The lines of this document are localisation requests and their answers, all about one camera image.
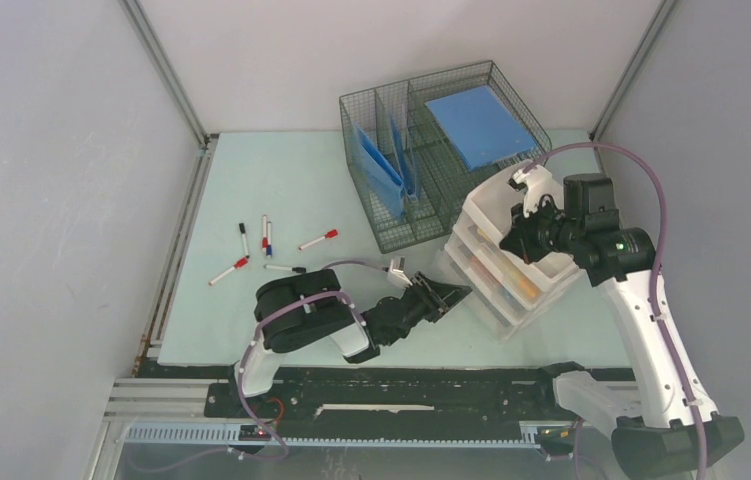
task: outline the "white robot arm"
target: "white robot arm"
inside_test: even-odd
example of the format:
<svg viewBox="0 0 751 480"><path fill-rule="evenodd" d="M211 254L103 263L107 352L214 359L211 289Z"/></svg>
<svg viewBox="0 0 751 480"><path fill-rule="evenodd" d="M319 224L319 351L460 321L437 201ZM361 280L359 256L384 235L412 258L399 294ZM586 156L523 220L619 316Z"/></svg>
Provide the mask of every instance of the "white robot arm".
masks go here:
<svg viewBox="0 0 751 480"><path fill-rule="evenodd" d="M543 167L517 171L510 184L525 196L512 207L511 230L499 246L526 263L551 252L567 253L587 271L612 307L640 393L639 403L633 402L574 370L553 380L558 405L611 439L620 466L635 480L695 469L697 422L700 429L704 424L709 464L737 446L743 440L740 422L720 416L696 375L659 273L660 318L653 314L649 284L655 248L642 229L620 228L610 179L602 174L567 177L563 209L554 204L554 181ZM695 418L685 385L703 420Z"/></svg>

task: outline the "blue paper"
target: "blue paper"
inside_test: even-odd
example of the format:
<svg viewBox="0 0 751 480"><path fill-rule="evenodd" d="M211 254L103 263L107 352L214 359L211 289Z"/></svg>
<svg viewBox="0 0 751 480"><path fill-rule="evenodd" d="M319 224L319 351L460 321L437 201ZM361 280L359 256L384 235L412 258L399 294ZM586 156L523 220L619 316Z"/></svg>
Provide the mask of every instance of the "blue paper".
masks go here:
<svg viewBox="0 0 751 480"><path fill-rule="evenodd" d="M393 137L393 150L396 152L396 163L399 166L402 181L404 182L404 193L411 200L417 200L416 196L416 158L406 158L404 155L404 146L401 141L401 131L396 127L393 117L390 116L390 131Z"/></svg>
<svg viewBox="0 0 751 480"><path fill-rule="evenodd" d="M531 134L486 85L431 100L425 105L470 170L537 146Z"/></svg>
<svg viewBox="0 0 751 480"><path fill-rule="evenodd" d="M395 219L402 216L402 191L404 183L398 172L378 151L366 132L357 125L354 126L360 148L361 167L366 173L369 187L381 201L381 204Z"/></svg>

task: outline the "wire mesh basket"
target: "wire mesh basket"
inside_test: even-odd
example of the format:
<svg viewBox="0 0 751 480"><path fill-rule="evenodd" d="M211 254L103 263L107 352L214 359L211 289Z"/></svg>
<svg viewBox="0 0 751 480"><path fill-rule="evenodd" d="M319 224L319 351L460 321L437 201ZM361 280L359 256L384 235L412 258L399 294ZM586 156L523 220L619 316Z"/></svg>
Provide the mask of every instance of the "wire mesh basket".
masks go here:
<svg viewBox="0 0 751 480"><path fill-rule="evenodd" d="M533 150L467 169L425 102L487 85L532 136ZM423 75L340 97L346 161L382 253L447 235L466 195L504 167L551 148L549 136L492 61ZM401 214L377 193L367 175L357 129L399 170L404 158L416 177L414 195L402 192Z"/></svg>

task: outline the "light blue table surface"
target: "light blue table surface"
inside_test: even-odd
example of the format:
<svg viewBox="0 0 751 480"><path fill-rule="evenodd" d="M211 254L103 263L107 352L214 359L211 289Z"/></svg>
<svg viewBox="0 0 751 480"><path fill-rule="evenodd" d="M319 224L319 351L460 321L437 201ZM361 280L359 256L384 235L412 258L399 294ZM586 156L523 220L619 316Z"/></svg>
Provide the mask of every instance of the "light blue table surface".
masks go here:
<svg viewBox="0 0 751 480"><path fill-rule="evenodd" d="M587 140L584 131L552 130L555 146ZM562 153L549 161L558 180L598 171L593 152ZM261 216L272 221L271 263L317 269L339 259L386 263L345 163L339 132L226 133L213 157L158 361L166 365L230 365L254 331L254 294L284 272L265 270L260 251ZM207 282L242 256L238 229L248 230L251 261L219 281ZM336 228L338 237L310 249L298 245ZM447 237L396 254L409 273L441 276L433 266ZM346 291L362 310L401 292L378 272L336 268ZM599 293L580 278L542 317L500 343L463 305L436 324L422 323L407 339L382 348L363 366L519 367L574 360L586 366L629 365L619 333ZM329 339L287 355L286 365L348 366Z"/></svg>

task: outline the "white wall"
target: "white wall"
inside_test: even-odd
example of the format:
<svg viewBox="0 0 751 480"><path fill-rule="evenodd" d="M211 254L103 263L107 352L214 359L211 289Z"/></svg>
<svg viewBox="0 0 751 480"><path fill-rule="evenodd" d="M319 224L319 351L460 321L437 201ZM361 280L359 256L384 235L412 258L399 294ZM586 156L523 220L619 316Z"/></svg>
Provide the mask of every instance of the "white wall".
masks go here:
<svg viewBox="0 0 751 480"><path fill-rule="evenodd" d="M142 2L211 132L339 130L340 95L495 60L546 128L592 128L659 0Z"/></svg>
<svg viewBox="0 0 751 480"><path fill-rule="evenodd" d="M667 191L667 294L700 378L746 430L725 465L751 478L751 2L681 2L609 140ZM606 165L627 223L655 233L648 180L621 162Z"/></svg>
<svg viewBox="0 0 751 480"><path fill-rule="evenodd" d="M196 145L115 0L0 0L0 479L79 478Z"/></svg>

